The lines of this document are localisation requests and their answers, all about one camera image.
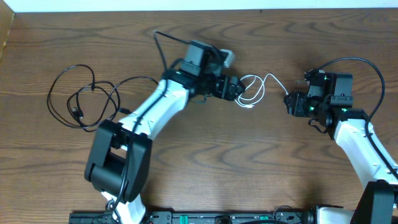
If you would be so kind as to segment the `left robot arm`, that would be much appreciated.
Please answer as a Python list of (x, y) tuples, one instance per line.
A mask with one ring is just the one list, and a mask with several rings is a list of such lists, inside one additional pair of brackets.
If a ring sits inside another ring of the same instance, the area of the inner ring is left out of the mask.
[(117, 123), (103, 121), (96, 130), (85, 179), (107, 199), (103, 220), (115, 223), (142, 223), (146, 208), (140, 193), (149, 174), (154, 139), (197, 95), (234, 101), (244, 92), (236, 76), (223, 74), (234, 53), (193, 40), (184, 58), (162, 74), (148, 99)]

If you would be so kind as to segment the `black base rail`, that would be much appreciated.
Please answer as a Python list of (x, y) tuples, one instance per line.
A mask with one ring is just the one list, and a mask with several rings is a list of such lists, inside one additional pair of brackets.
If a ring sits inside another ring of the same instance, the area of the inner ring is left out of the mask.
[(288, 209), (261, 213), (190, 213), (151, 211), (133, 223), (150, 224), (219, 224), (219, 223), (392, 223), (392, 218), (364, 215), (339, 207), (322, 207), (305, 212)]

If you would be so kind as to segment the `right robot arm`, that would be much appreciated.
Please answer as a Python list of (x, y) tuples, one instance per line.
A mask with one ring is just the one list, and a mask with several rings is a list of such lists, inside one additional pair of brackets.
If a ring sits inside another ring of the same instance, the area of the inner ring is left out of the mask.
[(288, 114), (308, 118), (309, 125), (328, 134), (347, 155), (364, 192), (355, 210), (317, 205), (304, 223), (392, 223), (397, 208), (397, 163), (378, 140), (368, 115), (353, 108), (353, 77), (349, 73), (311, 70), (308, 91), (284, 97)]

